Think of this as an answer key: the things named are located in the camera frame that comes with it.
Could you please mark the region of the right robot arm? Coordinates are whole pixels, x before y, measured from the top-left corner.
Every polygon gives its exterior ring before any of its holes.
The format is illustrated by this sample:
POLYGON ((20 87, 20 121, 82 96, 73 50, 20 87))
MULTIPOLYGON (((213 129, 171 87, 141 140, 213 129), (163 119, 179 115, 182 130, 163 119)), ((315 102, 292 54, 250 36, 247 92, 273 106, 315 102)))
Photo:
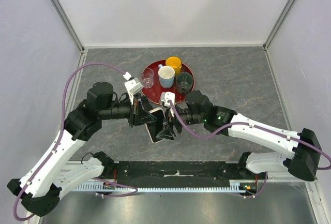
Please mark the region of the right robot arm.
POLYGON ((168 110, 165 115, 168 130, 182 132, 186 129, 197 137, 189 126, 202 124, 210 132, 207 138, 224 135, 269 148, 269 153, 245 152, 241 155, 237 173, 242 179, 266 172, 289 172, 308 182, 316 178, 322 149, 310 129, 296 132, 259 123, 234 110, 212 104, 200 91, 186 95, 185 109, 175 106, 175 95, 171 92, 163 92, 160 103, 168 110))

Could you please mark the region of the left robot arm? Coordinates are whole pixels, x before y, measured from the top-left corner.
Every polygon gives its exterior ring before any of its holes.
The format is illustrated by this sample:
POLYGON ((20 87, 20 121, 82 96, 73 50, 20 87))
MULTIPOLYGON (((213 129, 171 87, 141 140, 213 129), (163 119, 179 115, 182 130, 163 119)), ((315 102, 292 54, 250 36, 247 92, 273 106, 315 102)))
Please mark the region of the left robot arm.
POLYGON ((125 82, 125 98, 119 100, 113 85, 97 82, 87 91, 86 98, 62 120, 61 129, 53 144, 37 164, 21 179, 11 179, 8 189, 32 216, 51 212, 68 192, 86 180, 113 175, 114 161, 104 152, 97 152, 80 167, 59 175, 70 157, 102 128, 103 120, 127 119, 130 126, 156 121, 137 79, 125 82))

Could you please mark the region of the phone with pink case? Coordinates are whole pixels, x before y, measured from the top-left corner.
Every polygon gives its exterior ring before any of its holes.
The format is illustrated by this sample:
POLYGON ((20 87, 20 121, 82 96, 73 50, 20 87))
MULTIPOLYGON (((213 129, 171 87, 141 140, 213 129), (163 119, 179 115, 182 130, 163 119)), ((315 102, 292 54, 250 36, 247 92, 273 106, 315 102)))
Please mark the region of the phone with pink case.
POLYGON ((162 141, 162 138, 157 138, 157 134, 163 130, 164 110, 161 107, 150 110, 150 113, 156 117, 156 121, 145 124, 149 138, 153 144, 162 141))

